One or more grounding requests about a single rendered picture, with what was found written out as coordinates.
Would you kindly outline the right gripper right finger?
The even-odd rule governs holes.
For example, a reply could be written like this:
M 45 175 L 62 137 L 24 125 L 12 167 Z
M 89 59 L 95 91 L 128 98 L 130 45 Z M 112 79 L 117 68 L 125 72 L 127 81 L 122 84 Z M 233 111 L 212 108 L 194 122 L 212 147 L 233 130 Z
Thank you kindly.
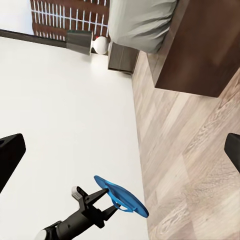
M 227 135 L 224 151 L 240 173 L 240 135 L 229 133 Z

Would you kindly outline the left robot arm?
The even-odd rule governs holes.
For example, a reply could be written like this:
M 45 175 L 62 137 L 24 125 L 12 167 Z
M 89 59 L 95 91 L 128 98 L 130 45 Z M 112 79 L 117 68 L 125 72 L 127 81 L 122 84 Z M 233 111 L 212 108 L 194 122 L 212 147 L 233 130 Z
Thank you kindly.
M 42 229 L 36 235 L 35 240 L 72 240 L 93 225 L 98 226 L 100 229 L 105 227 L 104 221 L 108 221 L 119 209 L 113 205 L 102 212 L 99 209 L 95 209 L 93 204 L 108 191 L 109 188 L 105 188 L 88 195 L 80 186 L 72 187 L 71 196 L 78 201 L 79 210 L 66 220 L 59 220 Z

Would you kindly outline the sandal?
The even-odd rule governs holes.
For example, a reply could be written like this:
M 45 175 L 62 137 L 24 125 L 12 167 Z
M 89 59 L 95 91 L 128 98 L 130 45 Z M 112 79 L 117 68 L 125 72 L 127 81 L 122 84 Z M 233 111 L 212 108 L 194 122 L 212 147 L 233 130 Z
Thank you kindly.
M 144 218 L 149 217 L 150 214 L 147 208 L 129 190 L 125 189 L 124 187 L 118 184 L 112 183 L 98 175 L 95 175 L 94 179 L 102 189 L 105 189 L 105 188 L 109 189 L 107 193 L 111 197 L 111 201 L 113 202 L 113 204 L 119 210 L 122 210 L 120 206 L 123 206 L 127 208 L 123 210 L 124 212 L 130 212 L 130 213 L 136 212 Z

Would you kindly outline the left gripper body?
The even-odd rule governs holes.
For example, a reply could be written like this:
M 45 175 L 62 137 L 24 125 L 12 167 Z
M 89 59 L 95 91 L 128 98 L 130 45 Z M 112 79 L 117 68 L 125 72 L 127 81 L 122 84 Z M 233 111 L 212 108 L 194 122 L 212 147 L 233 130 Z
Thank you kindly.
M 79 236 L 93 225 L 98 226 L 100 229 L 105 227 L 104 220 L 101 218 L 100 213 L 93 206 L 90 207 L 92 209 L 92 213 L 87 210 L 85 197 L 82 197 L 78 200 L 78 205 L 79 210 L 73 213 L 67 219 L 67 225 L 75 236 Z

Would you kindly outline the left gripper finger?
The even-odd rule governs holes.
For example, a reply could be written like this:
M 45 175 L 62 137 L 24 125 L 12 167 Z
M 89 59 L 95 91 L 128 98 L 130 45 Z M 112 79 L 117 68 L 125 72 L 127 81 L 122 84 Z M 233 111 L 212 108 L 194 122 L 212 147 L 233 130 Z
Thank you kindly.
M 101 187 L 100 187 L 101 188 Z M 101 188 L 102 189 L 102 188 Z M 92 214 L 93 210 L 90 208 L 95 204 L 103 195 L 109 191 L 109 188 L 102 189 L 96 193 L 90 194 L 85 197 L 86 209 Z
M 110 217 L 119 210 L 115 205 L 111 206 L 110 208 L 105 209 L 103 212 L 99 209 L 96 209 L 99 213 L 103 221 L 108 221 Z

